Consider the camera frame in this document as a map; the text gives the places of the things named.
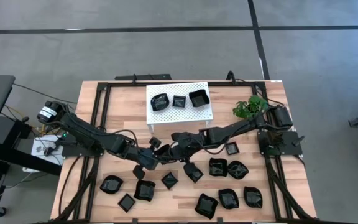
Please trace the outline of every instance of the green plant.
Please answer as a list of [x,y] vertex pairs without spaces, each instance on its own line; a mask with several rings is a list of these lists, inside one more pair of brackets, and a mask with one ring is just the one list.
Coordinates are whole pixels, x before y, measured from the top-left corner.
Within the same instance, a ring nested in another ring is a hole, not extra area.
[[267,101],[259,98],[257,95],[251,96],[248,99],[248,103],[246,101],[238,101],[236,105],[233,108],[233,115],[243,119],[249,119],[259,113],[259,111],[266,110],[269,107]]

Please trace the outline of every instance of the wire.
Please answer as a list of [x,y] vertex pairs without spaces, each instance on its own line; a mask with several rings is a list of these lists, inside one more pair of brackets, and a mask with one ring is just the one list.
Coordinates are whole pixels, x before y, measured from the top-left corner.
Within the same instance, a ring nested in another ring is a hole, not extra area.
[[[44,146],[44,148],[45,148],[44,150],[47,150],[48,147],[44,144],[44,142],[43,142],[44,140],[41,140],[40,137],[38,135],[36,135],[32,129],[31,129],[31,131],[34,134],[34,137],[35,137],[34,139],[36,140],[36,138],[38,138],[38,141],[41,142],[41,144]],[[53,156],[56,159],[56,161],[59,163],[59,165],[62,166],[59,159],[55,155],[51,154],[50,156]]]
[[59,98],[56,98],[56,97],[50,96],[50,95],[45,94],[45,93],[41,93],[40,91],[33,90],[33,89],[29,88],[29,87],[22,86],[22,85],[19,85],[19,84],[16,84],[16,83],[13,83],[13,85],[15,85],[15,86],[19,86],[19,87],[22,87],[22,88],[25,88],[25,89],[27,89],[27,90],[30,90],[30,91],[36,92],[36,93],[38,93],[38,94],[41,94],[41,95],[43,95],[43,96],[47,96],[47,97],[52,98],[52,99],[55,99],[55,100],[60,100],[60,101],[66,102],[66,103],[74,103],[74,104],[77,104],[77,102],[72,102],[72,101],[62,100],[62,99],[59,99]]
[[79,159],[79,158],[80,158],[80,157],[78,156],[78,157],[74,160],[74,162],[73,162],[73,164],[71,165],[71,167],[69,168],[68,173],[67,173],[67,176],[66,176],[66,179],[65,179],[65,182],[64,182],[64,184],[63,184],[62,192],[60,192],[60,199],[59,199],[59,215],[61,215],[61,214],[62,214],[62,198],[63,198],[63,192],[65,191],[65,188],[66,188],[66,184],[67,184],[68,176],[70,176],[71,171],[73,170],[74,165],[77,163],[77,161],[78,161],[78,159]]
[[303,164],[303,167],[306,168],[305,162],[303,161],[303,159],[299,155],[293,155],[293,156],[295,156],[295,158],[299,159],[299,161],[301,161],[301,163]]
[[[246,82],[245,80],[242,80],[242,79],[240,79],[240,78],[237,78],[236,80],[239,80],[239,81],[242,81],[242,82]],[[256,90],[256,92],[257,92],[260,96],[263,97],[263,94],[262,94],[261,92],[259,92],[258,90]],[[283,104],[282,102],[275,101],[275,100],[269,99],[269,98],[267,98],[267,97],[266,97],[266,99],[269,100],[269,101],[271,101],[271,102],[278,103],[278,104],[284,106],[284,104]]]
[[22,113],[20,113],[18,110],[16,110],[15,108],[13,108],[13,107],[10,107],[10,106],[8,106],[8,105],[4,105],[6,108],[7,108],[7,110],[9,110],[9,112],[11,112],[11,114],[12,114],[12,116],[13,117],[15,117],[14,116],[14,114],[12,113],[12,111],[15,111],[18,115],[20,115],[20,117],[23,119],[24,118],[24,115],[22,114]]
[[136,134],[131,130],[123,129],[123,130],[115,131],[113,133],[97,133],[96,131],[93,131],[91,129],[88,129],[88,128],[84,127],[82,124],[78,123],[75,119],[73,119],[71,117],[71,111],[67,107],[63,106],[63,111],[67,113],[67,115],[71,119],[71,121],[73,123],[75,123],[77,126],[83,128],[84,130],[87,130],[87,131],[91,132],[92,134],[98,135],[98,136],[109,136],[109,135],[114,135],[114,134],[121,133],[121,132],[129,132],[134,136],[136,147],[139,147],[139,144],[137,142]]
[[33,174],[33,173],[29,173],[29,174],[28,174],[26,177],[24,177],[20,182],[14,184],[14,185],[12,185],[12,186],[5,187],[5,189],[11,189],[11,188],[14,188],[14,187],[16,187],[16,186],[18,186],[19,184],[22,184],[22,183],[24,183],[24,182],[31,182],[31,181],[33,181],[33,180],[35,180],[35,179],[38,179],[38,178],[40,178],[40,177],[44,177],[44,176],[48,175],[48,174],[44,174],[44,175],[40,175],[40,176],[38,176],[38,177],[34,177],[34,178],[31,179],[31,180],[26,180],[26,179],[29,178],[30,175],[32,175],[32,174]]
[[16,122],[15,120],[13,120],[13,118],[11,118],[10,116],[4,114],[3,112],[1,112],[1,114],[4,115],[6,118],[10,119],[11,121]]

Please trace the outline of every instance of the gray floor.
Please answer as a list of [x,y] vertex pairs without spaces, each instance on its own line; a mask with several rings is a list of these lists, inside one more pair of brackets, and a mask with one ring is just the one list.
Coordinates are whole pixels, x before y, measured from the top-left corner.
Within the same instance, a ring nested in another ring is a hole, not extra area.
[[[357,0],[258,0],[260,26],[358,25]],[[251,25],[247,1],[0,0],[0,29]],[[318,216],[358,223],[358,30],[261,32],[272,79],[283,80]],[[83,80],[171,73],[174,79],[261,79],[254,33],[0,35],[0,74],[76,100]],[[14,88],[7,104],[32,118],[46,98]],[[22,178],[12,170],[16,181]],[[45,221],[56,177],[6,191],[0,223]]]

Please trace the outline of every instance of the white shelf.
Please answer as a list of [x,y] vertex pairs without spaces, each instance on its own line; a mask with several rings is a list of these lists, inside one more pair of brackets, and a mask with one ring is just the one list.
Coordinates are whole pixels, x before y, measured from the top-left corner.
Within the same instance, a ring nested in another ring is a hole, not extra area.
[[[200,107],[193,107],[189,98],[189,92],[204,89],[209,99],[209,88],[207,82],[194,83],[177,83],[166,85],[148,85],[146,86],[146,112],[147,125],[151,132],[154,131],[154,124],[169,124],[169,123],[184,123],[191,121],[209,121],[213,120],[212,105],[203,105]],[[150,104],[151,99],[158,94],[166,93],[168,95],[170,105],[162,111],[153,111]],[[173,96],[185,96],[186,105],[184,108],[172,106]]]

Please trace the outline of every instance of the wooden table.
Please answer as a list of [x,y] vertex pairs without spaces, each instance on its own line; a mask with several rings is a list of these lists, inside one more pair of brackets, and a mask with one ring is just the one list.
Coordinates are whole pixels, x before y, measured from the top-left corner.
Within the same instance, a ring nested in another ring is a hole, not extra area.
[[[83,82],[76,107],[78,117],[88,122],[91,119],[96,85],[96,81]],[[287,105],[287,98],[282,82],[266,81],[266,87],[269,98],[281,101]],[[251,88],[246,86],[212,86],[209,88],[209,92],[214,116],[214,120],[210,126],[227,126],[238,121],[238,118],[232,114],[232,108],[235,107],[237,101],[247,101],[252,95]],[[100,123],[100,113],[104,98],[103,94],[104,93],[102,93],[100,100],[101,103],[96,124]],[[139,145],[148,147],[149,139],[152,135],[149,133],[149,129],[146,125],[145,107],[147,102],[145,101],[145,87],[112,88],[111,94],[112,97],[109,99],[108,117],[106,120],[107,131],[113,132],[120,129],[131,129],[136,133]],[[205,123],[160,125],[155,127],[154,136],[162,141],[162,145],[170,144],[172,142],[170,137],[171,133],[184,131],[197,133],[199,128],[204,127]],[[144,180],[151,180],[156,183],[153,200],[151,202],[136,200],[135,205],[128,213],[125,213],[117,203],[125,193],[133,196],[135,192],[137,179],[132,173],[135,163],[119,159],[106,153],[100,160],[91,221],[131,222],[132,218],[138,218],[139,222],[206,222],[209,221],[208,218],[199,215],[194,210],[198,197],[204,193],[219,200],[218,190],[225,188],[231,188],[236,191],[239,197],[240,207],[238,209],[226,210],[221,205],[218,205],[215,216],[211,220],[212,222],[216,221],[217,217],[223,217],[225,222],[274,221],[275,218],[265,162],[264,158],[259,154],[256,131],[232,138],[232,141],[237,142],[240,150],[239,154],[228,156],[227,153],[223,151],[213,157],[225,158],[228,162],[238,160],[244,163],[249,169],[249,174],[242,180],[233,179],[229,175],[227,177],[210,176],[209,158],[211,155],[200,151],[191,157],[191,161],[204,173],[204,176],[197,183],[194,184],[186,176],[183,171],[183,163],[176,162],[163,166],[158,165],[155,171],[146,171],[144,177]],[[57,217],[58,215],[60,192],[73,161],[74,158],[66,159],[63,164],[51,218]],[[303,209],[315,217],[316,212],[302,163],[293,156],[282,156],[282,161],[289,191]],[[92,163],[92,161],[89,162],[88,170],[90,170]],[[68,205],[77,191],[81,166],[82,158],[74,166],[68,178],[68,183],[63,194],[62,208]],[[172,172],[179,180],[170,190],[168,190],[160,180],[169,172]],[[108,175],[116,175],[124,181],[121,190],[114,195],[108,195],[99,190],[101,182]],[[242,193],[244,186],[257,187],[261,191],[264,201],[262,209],[250,208],[245,204]],[[277,192],[280,211],[282,217],[285,217],[282,195],[278,189]],[[87,198],[88,193],[86,192],[82,199],[80,218],[83,218],[85,215]]]

